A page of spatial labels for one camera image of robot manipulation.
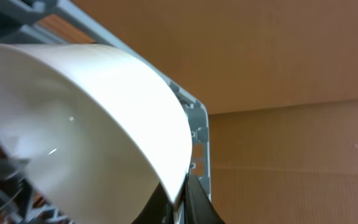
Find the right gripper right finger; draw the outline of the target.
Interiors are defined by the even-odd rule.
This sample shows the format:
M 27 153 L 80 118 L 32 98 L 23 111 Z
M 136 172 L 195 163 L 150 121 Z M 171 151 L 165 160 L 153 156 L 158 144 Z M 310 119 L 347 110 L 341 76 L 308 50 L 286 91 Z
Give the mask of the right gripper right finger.
M 186 177 L 184 203 L 186 224 L 225 224 L 196 175 Z

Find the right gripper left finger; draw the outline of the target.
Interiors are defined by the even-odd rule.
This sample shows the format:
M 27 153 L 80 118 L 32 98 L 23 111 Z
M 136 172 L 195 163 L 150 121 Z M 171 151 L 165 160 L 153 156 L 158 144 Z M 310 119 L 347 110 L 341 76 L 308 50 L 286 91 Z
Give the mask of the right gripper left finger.
M 161 184 L 132 224 L 174 224 L 172 204 Z

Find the white upturned bowl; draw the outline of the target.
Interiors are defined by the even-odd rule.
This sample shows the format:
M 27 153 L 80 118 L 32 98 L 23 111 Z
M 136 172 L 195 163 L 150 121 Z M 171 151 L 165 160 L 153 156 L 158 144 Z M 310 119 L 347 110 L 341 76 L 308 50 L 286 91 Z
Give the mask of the white upturned bowl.
M 163 78 L 98 44 L 0 44 L 0 145 L 77 223 L 131 223 L 158 185 L 177 206 L 192 152 Z

